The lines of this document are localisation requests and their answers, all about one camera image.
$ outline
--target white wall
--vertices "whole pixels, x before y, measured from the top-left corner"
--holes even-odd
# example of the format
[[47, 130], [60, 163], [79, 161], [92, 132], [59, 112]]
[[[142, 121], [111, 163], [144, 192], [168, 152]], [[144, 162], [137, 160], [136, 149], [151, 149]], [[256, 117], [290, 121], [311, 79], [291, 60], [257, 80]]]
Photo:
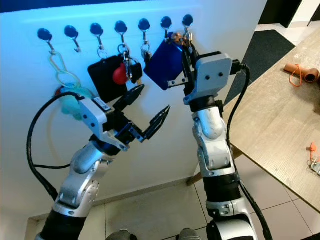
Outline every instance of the white wall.
[[[84, 87], [96, 93], [87, 72], [88, 66], [99, 60], [98, 41], [89, 32], [91, 23], [98, 22], [104, 28], [102, 41], [112, 56], [117, 53], [116, 47], [120, 43], [113, 30], [114, 24], [117, 20], [125, 21], [128, 25], [125, 40], [132, 56], [142, 62], [139, 19], [150, 21], [147, 37], [154, 52], [164, 37], [161, 18], [171, 16], [172, 29], [182, 30], [182, 17], [191, 13], [195, 45], [201, 54], [222, 51], [242, 60], [265, 4], [266, 0], [161, 0], [2, 14], [1, 208], [35, 216], [49, 212], [53, 203], [32, 175], [26, 158], [30, 123], [59, 86], [47, 61], [49, 48], [37, 38], [39, 28], [52, 32], [52, 44], [63, 55], [69, 71], [79, 76]], [[69, 24], [79, 30], [78, 42], [83, 50], [80, 54], [73, 50], [73, 42], [64, 36], [63, 29]], [[230, 78], [221, 99], [226, 98], [233, 79]], [[163, 92], [147, 77], [142, 81], [146, 88], [140, 99], [126, 111], [127, 115], [141, 128], [146, 128], [149, 120], [170, 104], [169, 117], [152, 140], [143, 144], [134, 142], [129, 152], [118, 155], [101, 180], [99, 199], [186, 178], [193, 175], [197, 166], [197, 144], [192, 135], [191, 112], [183, 105], [183, 88]], [[33, 160], [44, 165], [67, 164], [90, 136], [84, 124], [63, 115], [56, 104], [44, 113], [35, 128]], [[41, 173], [59, 189], [68, 170], [41, 170]]]
[[302, 0], [298, 10], [296, 11], [291, 24], [295, 22], [307, 22], [311, 20], [315, 11], [320, 4], [320, 0]]

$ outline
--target black floor mat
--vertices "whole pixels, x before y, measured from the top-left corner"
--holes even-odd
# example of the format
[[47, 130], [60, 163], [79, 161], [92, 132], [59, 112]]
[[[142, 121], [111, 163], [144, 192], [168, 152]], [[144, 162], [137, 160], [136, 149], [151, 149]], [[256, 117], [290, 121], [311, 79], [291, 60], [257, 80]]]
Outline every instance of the black floor mat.
[[[251, 82], [257, 80], [294, 47], [276, 30], [256, 31], [242, 61], [250, 67]], [[224, 104], [241, 93], [245, 81], [245, 74], [238, 73]]]

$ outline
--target key ring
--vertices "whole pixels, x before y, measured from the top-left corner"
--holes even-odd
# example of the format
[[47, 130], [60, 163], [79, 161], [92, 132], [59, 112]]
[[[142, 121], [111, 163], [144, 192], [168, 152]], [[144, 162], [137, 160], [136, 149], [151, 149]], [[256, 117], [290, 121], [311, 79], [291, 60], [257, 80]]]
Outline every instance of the key ring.
[[141, 46], [141, 51], [144, 51], [144, 52], [149, 52], [150, 50], [150, 44], [147, 42], [147, 43], [144, 43], [142, 46]]
[[135, 60], [134, 58], [132, 58], [132, 57], [128, 57], [130, 60], [132, 60], [132, 61], [134, 61], [134, 64], [138, 64], [139, 62], [137, 61], [137, 60]]
[[107, 59], [108, 58], [108, 55], [107, 55], [107, 52], [106, 52], [105, 49], [98, 48], [96, 53], [98, 54], [99, 58], [101, 58], [101, 59]]
[[[54, 61], [54, 56], [57, 56], [59, 61], [60, 61], [60, 64], [62, 66], [62, 69], [59, 68], [59, 66], [55, 63]], [[49, 56], [48, 58], [49, 60], [49, 63], [52, 65], [52, 67], [54, 68], [54, 70], [56, 71], [56, 74], [55, 74], [55, 78], [56, 80], [64, 87], [66, 88], [72, 88], [72, 89], [75, 89], [75, 88], [79, 88], [81, 87], [81, 82], [80, 82], [80, 79], [75, 75], [73, 74], [72, 72], [68, 72], [67, 68], [66, 68], [66, 65], [65, 65], [65, 61], [64, 59], [62, 58], [62, 55], [59, 53], [59, 52], [55, 52], [54, 55], [51, 55]], [[73, 79], [75, 80], [75, 84], [73, 84], [73, 87], [70, 87], [69, 85], [67, 85], [66, 83], [62, 82], [61, 79], [60, 79], [60, 74], [68, 74], [70, 75], [71, 77], [73, 77]]]
[[121, 44], [118, 46], [118, 52], [119, 52], [120, 54], [124, 54], [124, 52], [128, 52], [128, 54], [130, 53], [129, 48], [128, 48], [128, 46], [127, 46], [125, 43], [121, 43]]

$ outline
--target red ball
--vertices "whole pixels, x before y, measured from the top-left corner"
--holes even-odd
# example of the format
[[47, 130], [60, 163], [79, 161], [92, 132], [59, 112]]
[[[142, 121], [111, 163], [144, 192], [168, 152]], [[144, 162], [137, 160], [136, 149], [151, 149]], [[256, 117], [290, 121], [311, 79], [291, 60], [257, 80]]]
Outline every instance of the red ball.
[[118, 67], [112, 76], [113, 81], [118, 85], [124, 85], [128, 81], [126, 74], [126, 67], [123, 63], [121, 63], [120, 67]]

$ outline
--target wooden table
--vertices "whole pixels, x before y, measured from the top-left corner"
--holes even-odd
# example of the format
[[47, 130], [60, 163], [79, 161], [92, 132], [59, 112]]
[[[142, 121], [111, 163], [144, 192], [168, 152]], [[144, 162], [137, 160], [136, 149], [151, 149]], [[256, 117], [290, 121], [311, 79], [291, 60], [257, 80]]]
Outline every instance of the wooden table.
[[[320, 176], [307, 164], [311, 142], [320, 150], [320, 83], [294, 87], [283, 72], [286, 63], [320, 69], [320, 29], [247, 89], [232, 120], [230, 141], [320, 212]], [[226, 122], [237, 99], [224, 109]]]

